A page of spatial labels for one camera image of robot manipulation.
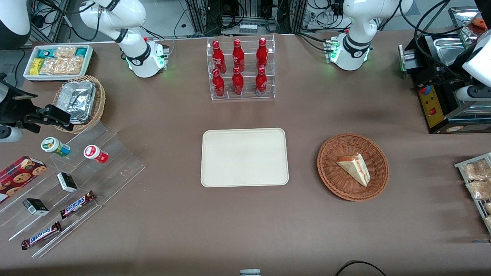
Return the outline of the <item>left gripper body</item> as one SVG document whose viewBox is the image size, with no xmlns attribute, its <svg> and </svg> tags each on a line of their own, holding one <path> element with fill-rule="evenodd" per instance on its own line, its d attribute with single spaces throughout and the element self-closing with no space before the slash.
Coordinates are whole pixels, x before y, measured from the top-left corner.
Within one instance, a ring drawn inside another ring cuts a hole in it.
<svg viewBox="0 0 491 276">
<path fill-rule="evenodd" d="M 419 92 L 427 86 L 433 86 L 443 92 L 454 92 L 466 86 L 466 81 L 437 65 L 414 66 L 414 91 Z"/>
</svg>

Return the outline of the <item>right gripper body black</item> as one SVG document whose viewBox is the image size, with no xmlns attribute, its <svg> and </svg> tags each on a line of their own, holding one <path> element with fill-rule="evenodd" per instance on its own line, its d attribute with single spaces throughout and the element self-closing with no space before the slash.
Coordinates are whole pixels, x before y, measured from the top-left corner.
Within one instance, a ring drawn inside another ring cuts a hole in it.
<svg viewBox="0 0 491 276">
<path fill-rule="evenodd" d="M 50 117 L 52 108 L 54 108 L 53 105 L 46 105 L 44 108 L 38 108 L 17 121 L 15 126 L 19 129 L 40 129 L 41 127 L 39 124 L 54 125 L 54 120 Z"/>
</svg>

